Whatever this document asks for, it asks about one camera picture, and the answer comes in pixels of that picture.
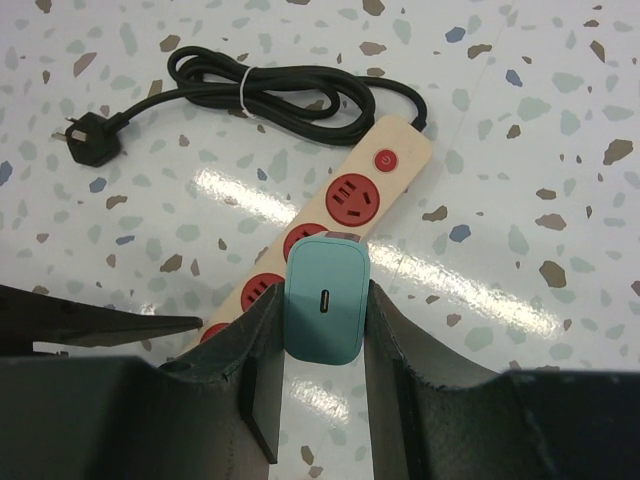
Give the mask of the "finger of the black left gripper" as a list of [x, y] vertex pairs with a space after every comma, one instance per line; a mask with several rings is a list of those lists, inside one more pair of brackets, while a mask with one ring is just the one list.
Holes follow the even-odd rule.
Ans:
[[202, 326], [193, 316], [136, 314], [1, 287], [3, 356], [33, 356], [36, 342], [113, 347]]

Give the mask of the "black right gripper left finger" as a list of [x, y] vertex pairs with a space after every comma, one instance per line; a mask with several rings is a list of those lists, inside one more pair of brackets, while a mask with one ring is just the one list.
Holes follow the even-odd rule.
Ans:
[[282, 323], [269, 304], [189, 361], [1, 354], [5, 479], [264, 479], [277, 460]]

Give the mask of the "beige power strip red sockets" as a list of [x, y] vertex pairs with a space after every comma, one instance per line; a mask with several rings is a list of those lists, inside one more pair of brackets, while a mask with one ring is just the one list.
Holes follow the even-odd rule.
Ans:
[[284, 325], [287, 260], [293, 245], [320, 232], [346, 232], [366, 238], [431, 159], [426, 136], [397, 115], [379, 120], [327, 183], [293, 217], [247, 277], [223, 301], [182, 355], [189, 361], [212, 347], [219, 353], [232, 336], [251, 342], [251, 315], [265, 315], [269, 304]]

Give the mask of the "teal USB charger plug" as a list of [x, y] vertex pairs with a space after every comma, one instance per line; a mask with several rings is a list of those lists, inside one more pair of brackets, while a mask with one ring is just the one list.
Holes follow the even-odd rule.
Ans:
[[342, 366], [363, 344], [370, 258], [360, 236], [320, 232], [289, 252], [284, 347], [297, 360]]

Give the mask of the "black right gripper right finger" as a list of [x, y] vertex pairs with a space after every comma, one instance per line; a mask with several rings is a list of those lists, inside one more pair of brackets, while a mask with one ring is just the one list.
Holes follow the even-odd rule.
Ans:
[[406, 318], [377, 284], [364, 354], [378, 479], [639, 475], [635, 372], [493, 372]]

